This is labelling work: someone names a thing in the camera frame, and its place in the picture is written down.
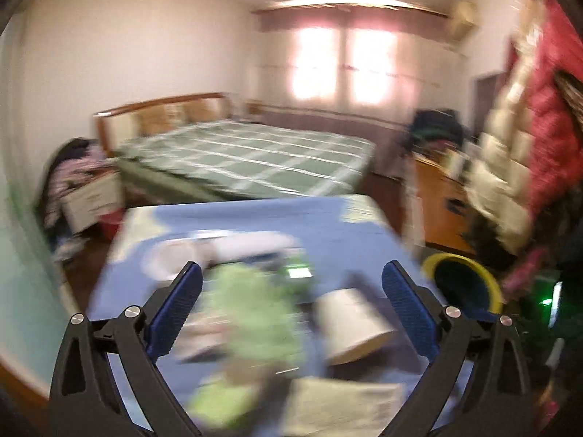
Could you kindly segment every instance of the sheer curtain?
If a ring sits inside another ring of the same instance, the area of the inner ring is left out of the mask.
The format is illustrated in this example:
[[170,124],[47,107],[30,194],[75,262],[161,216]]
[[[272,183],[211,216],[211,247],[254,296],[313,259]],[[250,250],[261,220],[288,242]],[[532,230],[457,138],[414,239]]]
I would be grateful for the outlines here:
[[461,106],[465,61],[446,41],[447,18],[345,5],[276,9],[259,22],[264,119],[371,139],[377,172],[389,175],[396,133],[417,109]]

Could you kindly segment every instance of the table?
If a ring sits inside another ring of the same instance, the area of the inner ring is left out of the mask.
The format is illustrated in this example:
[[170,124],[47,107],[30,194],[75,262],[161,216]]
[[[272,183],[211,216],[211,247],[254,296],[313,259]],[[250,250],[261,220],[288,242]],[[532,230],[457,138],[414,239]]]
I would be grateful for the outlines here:
[[[340,289],[350,271],[361,273],[379,297],[384,297],[381,272],[390,260],[398,260],[412,279],[430,288],[393,233],[374,202],[365,196],[280,198],[237,202],[213,202],[186,205],[140,207],[129,211],[125,224],[114,240],[106,268],[95,290],[88,315],[91,320],[118,316],[132,304],[142,304],[152,293],[155,281],[142,270],[142,261],[157,242],[186,237],[202,229],[236,231],[275,230],[295,236],[307,251],[316,282],[314,295]],[[427,367],[427,359],[419,357],[400,323],[400,332],[386,347],[385,360],[363,381],[403,383],[409,395]],[[304,376],[329,376],[324,362],[324,344],[315,334],[304,336],[307,362],[301,368]],[[134,422],[148,428],[139,406],[125,379],[115,355],[111,365],[128,412]],[[186,403],[200,381],[217,369],[217,362],[180,363],[172,352],[159,359],[158,368],[180,403]],[[471,364],[466,363],[458,379],[457,392],[464,389]],[[456,402],[451,397],[438,425],[447,422]],[[279,418],[283,403],[270,408],[254,428],[252,436],[279,435]]]
[[405,197],[403,236],[415,257],[420,257],[424,247],[468,257],[475,255],[462,237],[467,230],[465,217],[446,206],[450,198],[467,202],[461,184],[447,178],[435,163],[413,157],[407,166]]

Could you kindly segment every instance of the blue gripper pad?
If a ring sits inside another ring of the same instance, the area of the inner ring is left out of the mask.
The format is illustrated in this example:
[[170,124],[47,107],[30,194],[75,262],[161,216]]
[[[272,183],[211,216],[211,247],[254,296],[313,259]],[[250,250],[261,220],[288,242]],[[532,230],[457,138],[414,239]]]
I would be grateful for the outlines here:
[[202,291],[202,269],[189,263],[174,280],[148,328],[146,353],[152,361],[167,355]]
[[397,261],[386,264],[383,269],[383,290],[417,353],[432,363],[439,354],[438,324],[417,295],[416,288],[418,286]]

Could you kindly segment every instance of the light blue wall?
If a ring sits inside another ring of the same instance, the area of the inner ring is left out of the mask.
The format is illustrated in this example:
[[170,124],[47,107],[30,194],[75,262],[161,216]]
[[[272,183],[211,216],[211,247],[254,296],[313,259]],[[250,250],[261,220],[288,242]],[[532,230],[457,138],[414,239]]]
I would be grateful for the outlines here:
[[24,368],[48,389],[69,314],[60,300],[59,271],[32,216],[24,149],[14,130],[13,62],[22,20],[17,15],[0,36],[0,360]]

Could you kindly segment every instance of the beige down jacket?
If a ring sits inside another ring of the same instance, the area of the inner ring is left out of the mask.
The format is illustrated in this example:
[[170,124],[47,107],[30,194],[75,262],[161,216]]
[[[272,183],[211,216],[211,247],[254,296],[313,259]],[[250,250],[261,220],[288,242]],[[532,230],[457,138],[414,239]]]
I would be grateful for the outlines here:
[[514,36],[519,59],[488,115],[480,136],[480,157],[472,163],[466,187],[470,204],[494,223],[498,241],[514,255],[532,230],[527,209],[532,113],[526,87],[534,70],[543,14],[543,0],[524,0]]

